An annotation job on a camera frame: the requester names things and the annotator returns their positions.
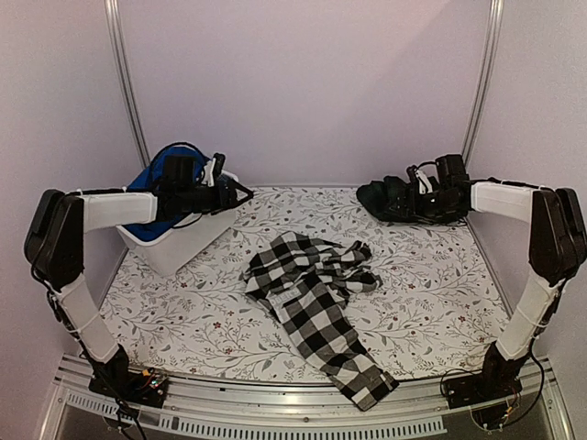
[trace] vertical metal post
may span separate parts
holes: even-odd
[[[106,18],[108,21],[108,30],[110,31],[110,40],[112,42],[112,51],[114,52],[116,69],[118,70],[118,79],[125,99],[127,108],[128,121],[132,129],[132,134],[137,146],[138,158],[143,168],[150,163],[150,154],[145,142],[143,129],[138,117],[137,102],[130,81],[130,72],[128,70],[127,54],[125,52],[125,43],[122,35],[122,26],[120,23],[120,14],[118,12],[117,0],[105,0]]]
[[[504,0],[492,0],[489,13],[489,23],[487,25],[487,36],[485,38],[485,48],[483,50],[481,75],[477,84],[477,93],[471,110],[467,134],[462,148],[462,157],[465,166],[471,161],[471,154],[475,146],[475,140],[479,132],[479,126],[482,119],[483,108],[489,83],[491,81],[493,65],[495,63],[495,54],[497,53],[497,43],[499,33],[502,27],[502,12],[504,10]]]

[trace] floral patterned table surface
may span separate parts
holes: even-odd
[[[299,357],[283,329],[244,295],[243,267],[293,230],[373,252],[382,287],[357,294],[347,316],[396,379],[475,369],[507,322],[465,225],[386,225],[351,189],[262,188],[238,220],[174,276],[128,252],[101,314],[131,362],[240,380],[328,382]]]

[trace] checkered shirt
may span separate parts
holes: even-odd
[[[363,411],[399,385],[375,364],[343,313],[352,292],[381,284],[364,264],[370,258],[360,241],[343,248],[288,232],[253,257],[243,274],[246,294],[280,321],[306,362]]]

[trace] blue fabric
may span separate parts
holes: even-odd
[[[197,180],[198,176],[202,172],[204,165],[209,161],[209,158],[191,148],[167,148],[167,150],[163,151],[158,158],[154,159],[150,167],[147,167],[145,170],[143,170],[138,175],[138,177],[132,183],[130,183],[128,189],[130,191],[148,189],[153,184],[153,182],[159,179],[159,177],[163,174],[163,162],[165,161],[165,158],[172,154],[196,157],[194,166],[194,181]],[[156,238],[162,236],[173,226],[177,225],[185,217],[186,215],[178,215],[173,220],[166,222],[155,222],[149,223],[147,225],[125,225],[124,228],[141,241],[153,241]]]

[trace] white wall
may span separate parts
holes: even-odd
[[[36,204],[47,188],[124,184],[139,165],[103,2],[2,2],[0,60],[0,437],[28,440],[73,347],[23,257]],[[88,241],[96,295],[122,249],[114,231]]]
[[[506,2],[502,36],[471,177],[574,188],[587,216],[587,2]],[[513,304],[527,272],[526,227],[472,216]],[[587,269],[569,285],[541,337],[577,438],[587,438]]]
[[[459,152],[489,0],[120,2],[151,151],[248,184],[359,184]]]

